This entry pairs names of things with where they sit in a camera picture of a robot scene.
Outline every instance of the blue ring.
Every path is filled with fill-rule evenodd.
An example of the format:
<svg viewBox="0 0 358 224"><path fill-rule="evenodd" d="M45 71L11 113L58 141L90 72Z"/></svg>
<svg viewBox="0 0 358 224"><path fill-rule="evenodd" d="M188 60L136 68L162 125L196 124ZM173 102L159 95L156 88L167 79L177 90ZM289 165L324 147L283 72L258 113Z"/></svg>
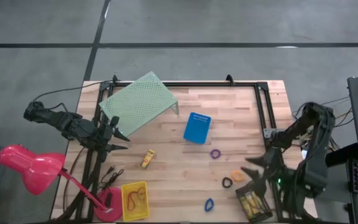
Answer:
<svg viewBox="0 0 358 224"><path fill-rule="evenodd" d="M217 159L221 157L221 151L219 149L212 149L212 151L209 152L209 155L212 157L212 159Z"/></svg>
<svg viewBox="0 0 358 224"><path fill-rule="evenodd" d="M210 198L205 202L204 211L209 212L212 210L212 208L214 208L214 200Z"/></svg>

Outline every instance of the wooden table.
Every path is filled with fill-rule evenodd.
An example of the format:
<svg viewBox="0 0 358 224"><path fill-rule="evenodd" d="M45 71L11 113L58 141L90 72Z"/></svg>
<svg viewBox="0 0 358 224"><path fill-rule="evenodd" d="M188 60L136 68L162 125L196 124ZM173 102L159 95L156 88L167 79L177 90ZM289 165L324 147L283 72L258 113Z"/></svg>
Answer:
<svg viewBox="0 0 358 224"><path fill-rule="evenodd" d="M284 82L267 81L273 105L277 128L292 124L291 109ZM99 85L82 89L77 113L85 119L92 119ZM236 183L229 189L222 187L223 177L240 166L259 169L244 160L246 157L261 156L265 152L255 91L250 87L173 87L169 88L179 100L180 114L167 110L153 121L129 136L131 142L111 139L111 142L129 149L110 152L102 164L101 177L110 166L124 169L113 184L121 187L138 181L146 181L149 194L150 216L140 222L246 222L247 218L236 198L235 190L244 186L250 178ZM266 104L262 93L265 119L269 124ZM208 139L204 145L192 144L183 138L189 114L201 113L212 117ZM81 146L76 141L68 145L65 167L71 168ZM155 151L149 167L140 167L148 149ZM219 149L222 156L212 159L209 152ZM299 148L290 148L283 155L285 163L296 168L302 160ZM74 177L82 178L86 150L74 169ZM62 214L63 189L61 179L53 206L51 218ZM78 193L78 188L69 184L67 205ZM213 198L215 206L211 212L204 212L204 204ZM266 222L277 221L272 192L266 194L274 216ZM305 208L317 217L313 200L305 202Z"/></svg>

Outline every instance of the yellow basket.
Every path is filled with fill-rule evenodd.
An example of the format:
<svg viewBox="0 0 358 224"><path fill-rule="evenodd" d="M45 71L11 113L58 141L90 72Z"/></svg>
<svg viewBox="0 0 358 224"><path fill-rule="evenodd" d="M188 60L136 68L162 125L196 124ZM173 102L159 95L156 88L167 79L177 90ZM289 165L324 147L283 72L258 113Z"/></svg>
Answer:
<svg viewBox="0 0 358 224"><path fill-rule="evenodd" d="M123 185L121 195L122 216L125 222L149 217L149 196L146 182Z"/></svg>

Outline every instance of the gray floor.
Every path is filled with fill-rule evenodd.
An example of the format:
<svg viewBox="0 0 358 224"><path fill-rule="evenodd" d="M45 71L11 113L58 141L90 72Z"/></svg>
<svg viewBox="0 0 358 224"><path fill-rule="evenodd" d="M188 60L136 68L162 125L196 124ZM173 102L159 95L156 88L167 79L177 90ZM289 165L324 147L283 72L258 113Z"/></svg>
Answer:
<svg viewBox="0 0 358 224"><path fill-rule="evenodd" d="M92 43L103 0L0 0L0 43ZM358 1L128 0L112 1L101 42L358 42ZM65 152L51 127L22 118L46 91L81 85L91 49L0 49L0 144L35 152ZM312 49L99 49L91 80L116 74L135 80L154 71L162 80L284 80L292 110L306 101L347 96L346 78L358 76L358 48ZM79 91L46 96L74 110ZM334 105L336 114L350 108ZM356 141L352 124L336 128L341 145ZM343 167L329 171L316 199L323 220L347 222ZM11 171L0 191L0 223L48 218L56 183L34 197Z"/></svg>

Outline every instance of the black ring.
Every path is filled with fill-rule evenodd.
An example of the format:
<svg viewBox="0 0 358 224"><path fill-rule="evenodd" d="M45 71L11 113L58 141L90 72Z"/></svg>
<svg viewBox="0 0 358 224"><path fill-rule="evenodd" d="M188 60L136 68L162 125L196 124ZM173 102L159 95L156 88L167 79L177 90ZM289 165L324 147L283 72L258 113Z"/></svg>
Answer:
<svg viewBox="0 0 358 224"><path fill-rule="evenodd" d="M225 185L224 183L226 182L226 180L228 180L229 181L229 185ZM225 177L225 178L223 178L223 180L222 180L222 186L224 187L224 188L229 188L229 187L231 187L233 185L233 180L231 180L230 178L228 178L228 177Z"/></svg>

